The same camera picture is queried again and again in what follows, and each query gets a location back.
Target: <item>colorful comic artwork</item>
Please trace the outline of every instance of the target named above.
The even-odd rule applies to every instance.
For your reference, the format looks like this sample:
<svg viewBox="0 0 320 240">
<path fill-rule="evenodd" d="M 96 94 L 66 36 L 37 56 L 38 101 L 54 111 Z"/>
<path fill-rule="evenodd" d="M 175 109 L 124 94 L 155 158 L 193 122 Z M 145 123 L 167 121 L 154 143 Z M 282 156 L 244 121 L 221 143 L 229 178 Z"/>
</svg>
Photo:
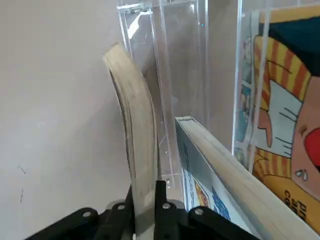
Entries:
<svg viewBox="0 0 320 240">
<path fill-rule="evenodd" d="M 252 172 L 320 233 L 320 6 L 273 10 L 266 39 L 264 14 L 254 21 L 258 28 L 251 38 L 252 112 L 258 111 L 259 118 L 252 135 Z M 260 74 L 262 92 L 257 92 Z M 243 133 L 241 121 L 239 117 L 237 126 Z"/>
</svg>

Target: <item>book cover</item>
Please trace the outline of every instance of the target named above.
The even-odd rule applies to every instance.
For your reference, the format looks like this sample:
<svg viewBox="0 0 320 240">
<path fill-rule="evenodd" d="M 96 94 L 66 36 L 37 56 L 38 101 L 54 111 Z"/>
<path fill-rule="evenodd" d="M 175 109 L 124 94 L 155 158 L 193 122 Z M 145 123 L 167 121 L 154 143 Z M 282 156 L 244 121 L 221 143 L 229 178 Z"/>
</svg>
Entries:
<svg viewBox="0 0 320 240">
<path fill-rule="evenodd" d="M 197 206 L 208 207 L 252 234 L 253 227 L 249 220 L 207 163 L 206 158 L 179 124 L 180 121 L 192 119 L 190 117 L 176 118 L 177 142 L 183 171 L 185 209 L 189 211 Z"/>
<path fill-rule="evenodd" d="M 263 69 L 265 13 L 250 14 L 246 27 L 244 59 L 251 66 L 242 69 L 238 109 L 247 117 L 237 119 L 235 156 L 246 158 L 242 161 L 251 164 L 253 175 L 320 233 L 320 6 L 271 11 Z M 261 71 L 262 92 L 255 92 Z M 259 106 L 256 95 L 261 95 Z M 253 159 L 251 146 L 244 144 L 251 136 Z"/>
</svg>

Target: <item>screw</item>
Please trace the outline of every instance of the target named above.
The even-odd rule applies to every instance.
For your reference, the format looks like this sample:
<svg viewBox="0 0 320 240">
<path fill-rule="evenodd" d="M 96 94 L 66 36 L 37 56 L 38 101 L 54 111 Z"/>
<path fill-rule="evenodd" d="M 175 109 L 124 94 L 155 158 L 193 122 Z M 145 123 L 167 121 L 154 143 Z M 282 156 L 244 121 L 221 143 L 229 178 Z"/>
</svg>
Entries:
<svg viewBox="0 0 320 240">
<path fill-rule="evenodd" d="M 122 209 L 125 209 L 125 205 L 119 205 L 118 206 L 118 210 L 122 210 Z"/>
<path fill-rule="evenodd" d="M 163 209 L 169 209 L 169 208 L 171 208 L 171 205 L 170 205 L 170 203 L 166 202 L 166 203 L 164 203 L 164 204 L 162 205 L 162 208 L 163 208 Z"/>
<path fill-rule="evenodd" d="M 201 216 L 202 214 L 204 214 L 204 211 L 201 208 L 196 208 L 194 210 L 194 213 L 198 216 Z"/>
<path fill-rule="evenodd" d="M 87 217 L 89 217 L 90 215 L 91 215 L 91 212 L 86 211 L 86 212 L 84 212 L 84 213 L 82 214 L 82 217 L 87 218 Z"/>
</svg>

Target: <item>curved book pages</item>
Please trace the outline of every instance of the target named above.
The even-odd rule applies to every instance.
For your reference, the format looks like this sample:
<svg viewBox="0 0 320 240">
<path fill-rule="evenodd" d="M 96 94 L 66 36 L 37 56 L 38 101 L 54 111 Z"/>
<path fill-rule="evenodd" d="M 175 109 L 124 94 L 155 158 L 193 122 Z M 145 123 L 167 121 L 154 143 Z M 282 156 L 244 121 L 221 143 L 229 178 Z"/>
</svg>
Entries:
<svg viewBox="0 0 320 240">
<path fill-rule="evenodd" d="M 263 240 L 320 239 L 194 118 L 177 117 L 176 132 L 187 210 L 209 207 Z"/>
<path fill-rule="evenodd" d="M 152 98 L 145 79 L 119 44 L 103 57 L 117 92 L 124 121 L 138 239 L 153 239 L 158 144 Z"/>
</svg>

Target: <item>white wall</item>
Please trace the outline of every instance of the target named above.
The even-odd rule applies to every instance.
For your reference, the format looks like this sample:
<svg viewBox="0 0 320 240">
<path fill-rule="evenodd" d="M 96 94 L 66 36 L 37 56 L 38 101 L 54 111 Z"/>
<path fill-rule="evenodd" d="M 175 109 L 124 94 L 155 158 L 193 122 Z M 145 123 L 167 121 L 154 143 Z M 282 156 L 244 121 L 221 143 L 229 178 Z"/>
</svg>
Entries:
<svg viewBox="0 0 320 240">
<path fill-rule="evenodd" d="M 210 126 L 214 136 L 231 151 L 237 43 L 237 0 L 209 3 Z"/>
<path fill-rule="evenodd" d="M 126 196 L 123 121 L 102 61 L 116 41 L 116 0 L 0 1 L 1 240 Z"/>
</svg>

